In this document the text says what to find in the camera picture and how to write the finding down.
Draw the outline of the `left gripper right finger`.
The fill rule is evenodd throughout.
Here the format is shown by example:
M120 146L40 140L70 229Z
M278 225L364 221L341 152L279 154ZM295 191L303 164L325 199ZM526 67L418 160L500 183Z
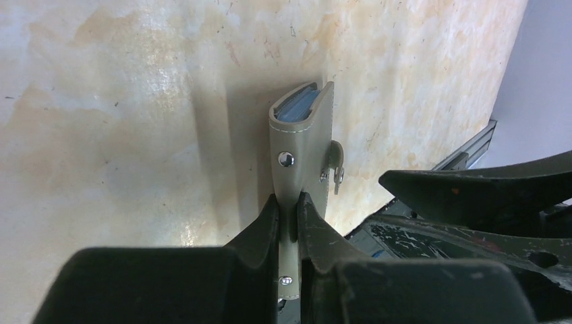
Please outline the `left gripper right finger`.
M509 269L479 259L392 259L362 253L297 202L302 323L535 323Z

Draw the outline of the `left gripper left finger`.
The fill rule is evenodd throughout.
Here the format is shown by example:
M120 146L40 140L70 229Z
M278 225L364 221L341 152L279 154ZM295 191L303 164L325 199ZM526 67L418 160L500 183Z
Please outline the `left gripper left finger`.
M275 323L279 206L217 247L85 248L62 267L35 323Z

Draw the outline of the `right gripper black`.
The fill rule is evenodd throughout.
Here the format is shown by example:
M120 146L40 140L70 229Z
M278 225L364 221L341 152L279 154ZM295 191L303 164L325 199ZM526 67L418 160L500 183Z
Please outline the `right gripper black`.
M570 152L487 169L390 170L379 182L411 212L365 220L388 255L503 263L539 321L571 318Z

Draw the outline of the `grey card holder wallet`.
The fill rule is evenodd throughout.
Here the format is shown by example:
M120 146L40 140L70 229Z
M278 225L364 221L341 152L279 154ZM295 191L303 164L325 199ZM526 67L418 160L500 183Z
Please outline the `grey card holder wallet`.
M279 205L278 297L299 298L301 289L297 202L308 193L319 216L328 203L329 176L343 181L344 152L332 138L335 84L307 82L270 106L270 157Z

